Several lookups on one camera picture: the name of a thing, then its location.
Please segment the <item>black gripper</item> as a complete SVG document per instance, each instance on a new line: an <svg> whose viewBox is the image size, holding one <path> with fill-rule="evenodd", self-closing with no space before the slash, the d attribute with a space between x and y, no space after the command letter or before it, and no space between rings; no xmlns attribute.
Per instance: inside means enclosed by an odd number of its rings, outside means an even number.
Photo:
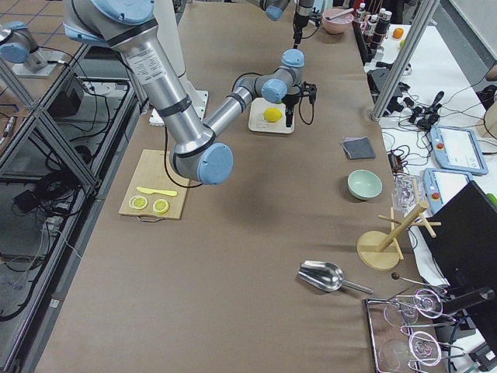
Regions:
<svg viewBox="0 0 497 373"><path fill-rule="evenodd" d="M293 31L293 49L298 49L303 36L303 27L298 24L294 24ZM296 92L287 93L285 97L283 97L282 103L285 105L286 127L292 127L294 124L294 106L300 102L300 99L301 91L299 89Z"/></svg>

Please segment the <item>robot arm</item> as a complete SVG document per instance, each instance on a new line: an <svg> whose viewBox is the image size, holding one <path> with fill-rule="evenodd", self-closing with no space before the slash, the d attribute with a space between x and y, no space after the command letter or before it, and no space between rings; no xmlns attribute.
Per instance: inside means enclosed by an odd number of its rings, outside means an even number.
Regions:
<svg viewBox="0 0 497 373"><path fill-rule="evenodd" d="M65 1L64 29L72 40L109 47L120 53L175 140L166 168L205 185L223 183L231 174L231 149L217 141L254 99L293 106L303 85L304 54L283 52L282 64L272 74L241 78L221 106L207 120L197 115L158 37L165 1Z"/></svg>
<svg viewBox="0 0 497 373"><path fill-rule="evenodd" d="M272 21L277 21L281 18L284 11L290 4L289 0L248 0L249 4L254 5L258 9L264 11L266 16ZM298 0L295 5L293 17L293 39L294 49L298 49L303 38L303 30L308 25L313 13L314 1Z"/></svg>

